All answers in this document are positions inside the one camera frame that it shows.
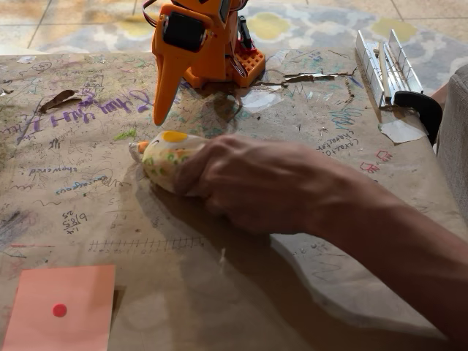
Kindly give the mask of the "person's hand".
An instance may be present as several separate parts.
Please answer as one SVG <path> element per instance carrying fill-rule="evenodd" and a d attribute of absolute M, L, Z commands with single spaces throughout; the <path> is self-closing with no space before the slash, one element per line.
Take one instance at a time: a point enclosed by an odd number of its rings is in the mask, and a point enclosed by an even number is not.
<path fill-rule="evenodd" d="M 174 189 L 251 233 L 306 233 L 338 169 L 301 144 L 224 135 L 182 163 Z"/>

